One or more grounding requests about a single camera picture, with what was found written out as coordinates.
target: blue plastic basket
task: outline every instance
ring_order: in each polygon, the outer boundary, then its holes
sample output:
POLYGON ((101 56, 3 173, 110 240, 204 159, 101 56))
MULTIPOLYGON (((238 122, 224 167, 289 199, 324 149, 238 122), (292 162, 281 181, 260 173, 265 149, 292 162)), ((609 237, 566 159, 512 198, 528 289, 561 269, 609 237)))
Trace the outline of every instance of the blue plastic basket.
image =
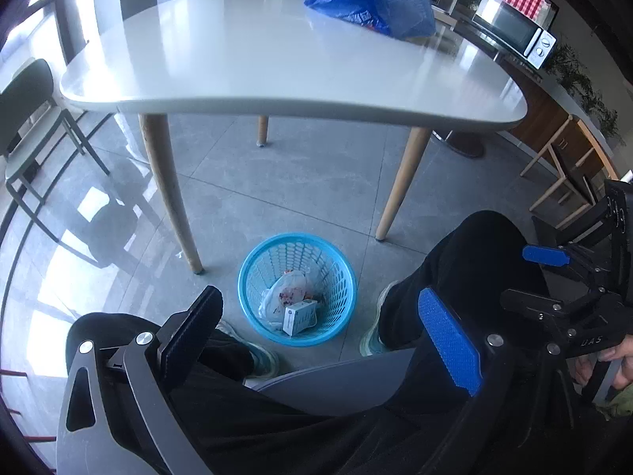
POLYGON ((262 336, 288 346, 314 346, 333 338, 347 325, 356 306, 356 278, 345 256, 324 239, 302 233, 280 234, 248 254, 237 279, 237 293, 246 317, 262 336), (312 271, 315 265, 323 303, 316 311, 316 325, 296 336, 271 330, 258 313, 262 292, 284 271, 312 271))

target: sneaker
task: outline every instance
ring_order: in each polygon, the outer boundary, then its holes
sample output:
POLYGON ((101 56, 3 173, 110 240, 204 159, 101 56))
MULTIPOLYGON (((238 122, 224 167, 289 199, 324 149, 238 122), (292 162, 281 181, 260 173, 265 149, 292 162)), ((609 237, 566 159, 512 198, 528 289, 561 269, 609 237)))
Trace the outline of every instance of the sneaker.
POLYGON ((233 339, 245 344, 248 350, 250 350, 255 363, 255 369, 248 378, 270 379, 279 373, 279 356, 275 352, 267 350, 254 342, 246 341, 246 339, 242 338, 230 323, 225 320, 220 320, 218 326, 215 328, 224 332, 227 336, 231 336, 233 339))
POLYGON ((381 338, 378 337, 378 320, 381 317, 381 307, 385 301, 385 298, 387 298, 389 290, 397 283, 398 280, 394 280, 393 282, 391 282, 387 287, 385 287, 385 289, 382 290, 381 295, 378 297, 378 303, 376 304, 376 317, 370 329, 360 340, 360 355, 362 355, 363 357, 389 351, 389 349, 384 344, 382 344, 381 338))

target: silver bolt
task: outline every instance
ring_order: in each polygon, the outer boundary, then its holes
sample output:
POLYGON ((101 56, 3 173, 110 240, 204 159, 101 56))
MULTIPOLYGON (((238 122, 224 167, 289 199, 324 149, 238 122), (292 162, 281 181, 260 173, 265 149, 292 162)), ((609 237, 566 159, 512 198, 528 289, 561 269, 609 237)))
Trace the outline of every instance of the silver bolt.
POLYGON ((92 341, 84 341, 79 345, 79 353, 88 353, 93 349, 93 346, 92 341))
POLYGON ((560 353, 560 346, 555 342, 548 343, 548 352, 552 355, 558 355, 560 353))
POLYGON ((141 332, 136 336, 136 344, 148 344, 154 339, 154 335, 151 332, 141 332))
POLYGON ((490 334, 487 340, 490 346, 503 346, 503 338, 499 334, 490 334))

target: white box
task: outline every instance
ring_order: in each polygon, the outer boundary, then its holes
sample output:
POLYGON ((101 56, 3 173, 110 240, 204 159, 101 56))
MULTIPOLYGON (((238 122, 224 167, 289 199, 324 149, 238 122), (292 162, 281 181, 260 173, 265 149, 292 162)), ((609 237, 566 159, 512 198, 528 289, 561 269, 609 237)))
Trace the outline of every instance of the white box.
POLYGON ((284 315, 284 332, 289 336, 298 334, 303 329, 317 324, 316 300, 304 300, 286 307, 284 315))

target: blue gripper pad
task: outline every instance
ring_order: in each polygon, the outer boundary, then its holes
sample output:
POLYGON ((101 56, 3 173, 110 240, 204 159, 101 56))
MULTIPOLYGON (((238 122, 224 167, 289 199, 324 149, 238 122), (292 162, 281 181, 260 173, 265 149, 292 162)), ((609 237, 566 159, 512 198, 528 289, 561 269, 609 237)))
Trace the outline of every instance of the blue gripper pad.
POLYGON ((479 352, 429 287, 420 291, 418 314, 455 385, 470 396, 477 394, 482 382, 479 352))
POLYGON ((523 247, 523 259, 547 266, 561 267, 569 264, 569 255, 564 250, 530 244, 523 247))

